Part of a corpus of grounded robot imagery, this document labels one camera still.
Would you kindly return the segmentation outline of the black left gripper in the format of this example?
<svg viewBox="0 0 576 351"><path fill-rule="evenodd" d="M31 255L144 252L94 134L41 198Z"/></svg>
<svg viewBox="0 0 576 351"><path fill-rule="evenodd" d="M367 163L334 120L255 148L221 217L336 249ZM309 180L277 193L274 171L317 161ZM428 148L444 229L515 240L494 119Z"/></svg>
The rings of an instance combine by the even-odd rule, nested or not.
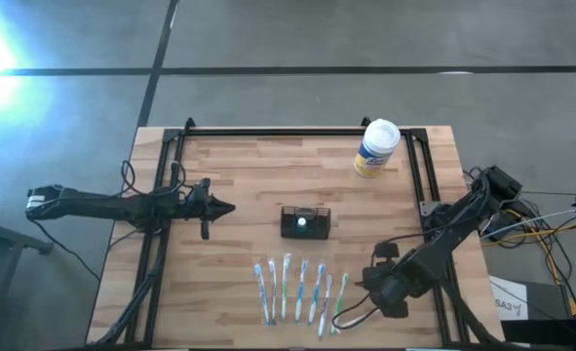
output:
<svg viewBox="0 0 576 351"><path fill-rule="evenodd" d="M202 178L197 184L194 184L186 196L186 218L198 218L201 220L201 238L208 240L210 238L209 219L207 211L210 208L210 202L213 207L219 208L212 211L212 218L219 219L235 211L234 204L219 200L210 195L209 188L211 180Z"/></svg>

